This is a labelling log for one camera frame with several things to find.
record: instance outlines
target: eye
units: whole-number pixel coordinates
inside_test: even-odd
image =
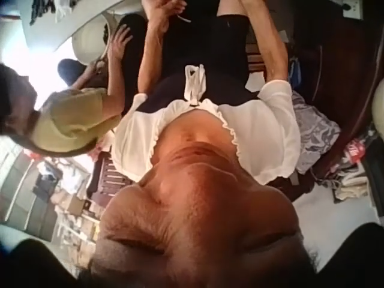
[[[122,245],[128,246],[132,249],[144,251],[148,254],[154,255],[154,256],[162,256],[164,255],[164,250],[155,248],[153,246],[150,246],[148,244],[145,244],[140,241],[136,240],[120,240],[119,241]]]
[[[241,251],[243,253],[255,253],[262,252],[270,249],[271,247],[278,245],[281,241],[285,241],[287,238],[293,237],[287,233],[274,233],[245,241],[241,246]]]

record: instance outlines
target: wall outlet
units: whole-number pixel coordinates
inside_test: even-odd
[[[343,0],[343,15],[345,18],[363,20],[363,0]]]

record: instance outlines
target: plastic bag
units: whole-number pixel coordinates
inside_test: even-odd
[[[65,16],[72,13],[71,0],[54,0],[56,7],[55,20],[59,23]]]

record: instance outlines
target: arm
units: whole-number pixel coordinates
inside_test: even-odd
[[[82,74],[77,80],[70,86],[72,90],[81,90],[84,88],[85,84],[88,82],[88,78]]]
[[[122,25],[108,48],[108,97],[103,98],[102,118],[109,119],[120,115],[125,106],[125,83],[122,73],[122,59],[127,43],[132,39],[128,37],[130,29]]]
[[[139,93],[150,93],[161,76],[163,35],[157,29],[148,28],[145,37],[144,54],[140,65]]]
[[[125,84],[122,74],[121,60],[110,58],[108,62],[108,97],[103,100],[103,118],[119,115],[124,110]]]
[[[169,28],[168,18],[184,11],[183,0],[142,0],[149,19],[144,54],[137,86],[139,93],[150,93],[161,76],[163,38]]]
[[[265,0],[241,0],[248,13],[267,70],[267,82],[288,77],[288,53]]]

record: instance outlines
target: knee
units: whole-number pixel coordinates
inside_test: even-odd
[[[72,70],[74,60],[63,59],[58,64],[58,73],[61,78],[65,78],[70,70]]]
[[[139,14],[128,14],[120,20],[118,27],[124,24],[131,28],[131,31],[146,31],[147,20]]]

